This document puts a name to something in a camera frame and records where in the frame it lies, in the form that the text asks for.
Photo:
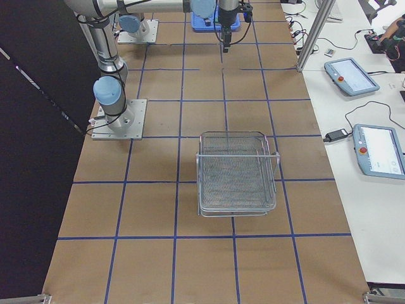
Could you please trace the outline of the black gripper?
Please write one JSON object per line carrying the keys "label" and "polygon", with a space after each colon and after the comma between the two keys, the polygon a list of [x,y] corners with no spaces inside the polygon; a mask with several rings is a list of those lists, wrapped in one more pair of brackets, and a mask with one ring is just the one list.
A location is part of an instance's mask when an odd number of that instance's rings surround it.
{"label": "black gripper", "polygon": [[231,26],[235,23],[239,12],[238,0],[219,0],[219,23],[222,26],[223,52],[227,53],[232,42]]}

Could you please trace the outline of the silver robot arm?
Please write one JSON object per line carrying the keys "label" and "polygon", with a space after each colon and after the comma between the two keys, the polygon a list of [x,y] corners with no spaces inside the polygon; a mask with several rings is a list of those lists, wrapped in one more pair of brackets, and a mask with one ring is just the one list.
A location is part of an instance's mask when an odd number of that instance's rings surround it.
{"label": "silver robot arm", "polygon": [[119,18],[121,29],[126,32],[130,37],[141,40],[144,36],[144,29],[142,22],[137,16],[134,15],[121,15]]}
{"label": "silver robot arm", "polygon": [[128,99],[125,83],[127,64],[120,57],[113,34],[111,18],[119,15],[118,24],[128,34],[140,39],[153,33],[152,22],[145,13],[192,12],[208,18],[214,13],[220,24],[223,52],[233,45],[231,26],[242,13],[252,22],[253,7],[245,1],[66,1],[76,14],[78,23],[88,33],[88,42],[97,58],[101,78],[95,81],[93,92],[101,106],[101,116],[89,129],[94,139],[141,139],[147,101]]}

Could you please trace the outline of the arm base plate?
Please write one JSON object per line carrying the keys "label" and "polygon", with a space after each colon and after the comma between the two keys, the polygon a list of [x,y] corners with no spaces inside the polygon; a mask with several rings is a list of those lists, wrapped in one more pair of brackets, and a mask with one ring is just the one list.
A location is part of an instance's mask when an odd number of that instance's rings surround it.
{"label": "arm base plate", "polygon": [[99,106],[98,116],[91,130],[93,140],[141,140],[146,117],[146,99],[128,99],[126,110],[115,120],[115,117],[105,116],[104,109]]}
{"label": "arm base plate", "polygon": [[154,44],[156,42],[158,20],[121,19],[119,24],[122,29],[118,36],[119,44]]}

